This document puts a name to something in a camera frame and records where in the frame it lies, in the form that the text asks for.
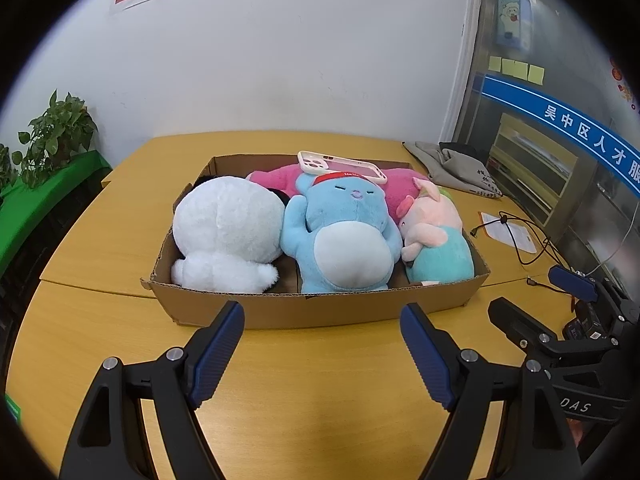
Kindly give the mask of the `person's right hand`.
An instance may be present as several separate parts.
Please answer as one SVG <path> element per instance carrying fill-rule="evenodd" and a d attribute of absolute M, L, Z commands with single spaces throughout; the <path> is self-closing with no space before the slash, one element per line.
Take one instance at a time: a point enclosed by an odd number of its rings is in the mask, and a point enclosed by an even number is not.
<path fill-rule="evenodd" d="M 568 418 L 566 421 L 570 427 L 570 433 L 573 436 L 575 445 L 579 446 L 585 434 L 585 424 L 581 420 L 572 418 Z"/>

